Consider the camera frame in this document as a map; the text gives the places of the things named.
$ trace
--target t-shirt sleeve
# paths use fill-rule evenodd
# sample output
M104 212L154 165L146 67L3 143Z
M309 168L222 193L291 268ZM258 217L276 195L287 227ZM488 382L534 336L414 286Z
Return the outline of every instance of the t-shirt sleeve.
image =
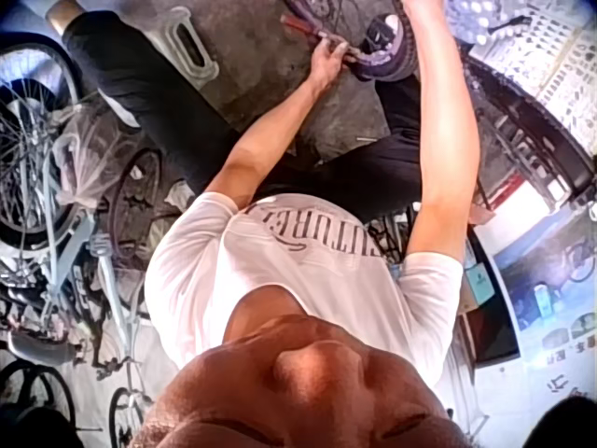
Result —
M238 213L220 193L203 193L166 233L146 274L146 305L162 345L182 368L201 350L221 236Z
M409 346L415 367L428 385L439 380L451 344L463 266L435 254L408 255L398 285L410 311Z

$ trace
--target white t-shirt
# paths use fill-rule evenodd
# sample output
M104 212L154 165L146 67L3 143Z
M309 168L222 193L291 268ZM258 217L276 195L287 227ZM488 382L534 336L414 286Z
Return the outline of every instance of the white t-shirt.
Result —
M463 276L455 259L409 255L398 282L362 223L333 203L283 194L239 212L231 198L202 194L158 246L146 304L179 368L222 344L237 303L276 285L309 315L396 353L428 385L441 375Z

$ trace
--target sock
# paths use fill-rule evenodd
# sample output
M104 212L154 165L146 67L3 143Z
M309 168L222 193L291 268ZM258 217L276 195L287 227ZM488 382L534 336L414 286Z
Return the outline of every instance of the sock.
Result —
M60 0L21 0L21 3L31 9L42 19L48 15L48 11Z

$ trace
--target black pants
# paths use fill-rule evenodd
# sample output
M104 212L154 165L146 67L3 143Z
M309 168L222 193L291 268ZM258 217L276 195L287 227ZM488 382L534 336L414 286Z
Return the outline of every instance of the black pants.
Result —
M63 41L85 75L121 103L201 193L240 137L138 30L113 12L89 12ZM421 198L420 86L377 83L392 135L304 172L279 163L257 197L311 194L367 222Z

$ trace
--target leg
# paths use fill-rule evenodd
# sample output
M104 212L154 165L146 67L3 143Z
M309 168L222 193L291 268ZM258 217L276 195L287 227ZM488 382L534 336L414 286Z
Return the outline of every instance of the leg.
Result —
M59 32L52 18L60 18L63 5L73 7L73 2L59 2L48 15ZM239 135L140 31L115 13L83 12L64 28L64 44L85 74L135 116L191 188L202 192Z
M421 200L421 87L415 77L375 86L392 135L326 163L321 196L364 222Z

